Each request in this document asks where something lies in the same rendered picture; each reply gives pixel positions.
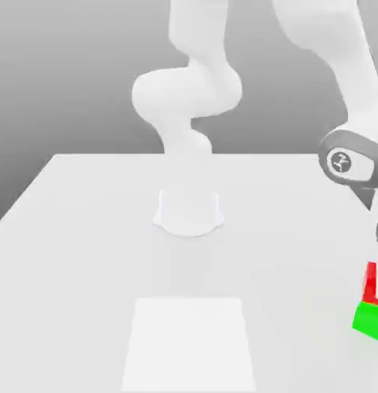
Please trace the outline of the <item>small red cube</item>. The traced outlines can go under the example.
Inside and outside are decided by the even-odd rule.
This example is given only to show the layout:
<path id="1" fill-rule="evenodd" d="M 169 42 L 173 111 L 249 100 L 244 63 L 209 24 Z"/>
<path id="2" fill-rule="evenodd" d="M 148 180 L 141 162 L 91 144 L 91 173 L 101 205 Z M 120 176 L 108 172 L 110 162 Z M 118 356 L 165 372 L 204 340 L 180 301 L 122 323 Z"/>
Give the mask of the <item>small red cube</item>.
<path id="1" fill-rule="evenodd" d="M 378 305 L 378 297 L 376 295 L 376 263 L 368 262 L 363 281 L 362 300 L 372 305 Z"/>

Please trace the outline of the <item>small green cube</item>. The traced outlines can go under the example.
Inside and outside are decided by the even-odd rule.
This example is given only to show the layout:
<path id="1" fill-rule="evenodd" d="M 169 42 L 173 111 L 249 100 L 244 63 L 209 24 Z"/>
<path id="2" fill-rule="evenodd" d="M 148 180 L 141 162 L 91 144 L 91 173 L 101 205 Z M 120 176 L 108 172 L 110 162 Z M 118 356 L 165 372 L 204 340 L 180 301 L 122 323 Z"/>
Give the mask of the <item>small green cube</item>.
<path id="1" fill-rule="evenodd" d="M 352 327 L 378 341 L 378 305 L 360 302 L 353 317 Z"/>

